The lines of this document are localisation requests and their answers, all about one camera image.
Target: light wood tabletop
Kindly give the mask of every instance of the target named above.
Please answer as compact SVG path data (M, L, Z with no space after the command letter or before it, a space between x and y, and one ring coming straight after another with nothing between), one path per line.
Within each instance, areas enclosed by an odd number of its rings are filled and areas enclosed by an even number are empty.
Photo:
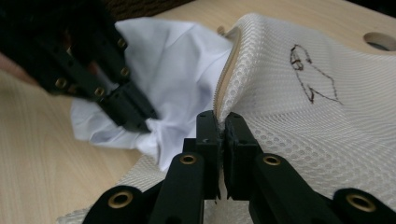
M364 41L396 48L389 38L396 19L343 0L198 0L157 17L229 30L249 12L320 30L354 50L396 55ZM71 101L0 72L0 223L55 223L94 203L139 158L137 150L76 140Z

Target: black drawing on bag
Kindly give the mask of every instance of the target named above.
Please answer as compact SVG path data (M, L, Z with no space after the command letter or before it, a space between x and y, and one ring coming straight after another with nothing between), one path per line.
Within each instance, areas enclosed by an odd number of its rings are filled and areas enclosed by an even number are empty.
M315 101L315 95L319 95L342 105L338 100L334 79L312 63L306 49L300 45L294 45L290 51L290 64L311 104Z

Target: brown wicker basket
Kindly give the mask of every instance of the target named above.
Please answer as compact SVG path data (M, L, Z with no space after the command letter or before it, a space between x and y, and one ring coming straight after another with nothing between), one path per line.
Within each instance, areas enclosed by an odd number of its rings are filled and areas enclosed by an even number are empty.
M117 21L154 16L192 1L193 0L103 0L107 10Z

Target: white mesh bag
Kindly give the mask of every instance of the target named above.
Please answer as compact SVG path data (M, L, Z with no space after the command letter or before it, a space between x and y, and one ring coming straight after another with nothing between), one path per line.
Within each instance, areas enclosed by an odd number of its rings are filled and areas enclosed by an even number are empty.
M362 189L395 210L396 57L258 14L227 36L234 44L214 99L219 122L242 115L262 149L286 158L315 191L331 198ZM144 156L120 184L146 189L163 177ZM208 201L205 223L251 223L247 206ZM86 212L58 223L81 223Z

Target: zipper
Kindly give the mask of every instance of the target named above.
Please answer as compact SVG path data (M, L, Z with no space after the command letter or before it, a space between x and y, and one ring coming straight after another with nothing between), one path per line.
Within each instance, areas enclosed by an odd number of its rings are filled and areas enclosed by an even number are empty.
M216 86L214 101L213 101L213 112L217 119L219 119L219 112L221 111L221 103L224 99L225 92L233 74L233 69L236 64L236 60L239 55L239 49L241 45L242 32L239 27L234 27L231 31L224 35L227 39L233 42L233 48L231 49L230 56L221 71L218 84Z

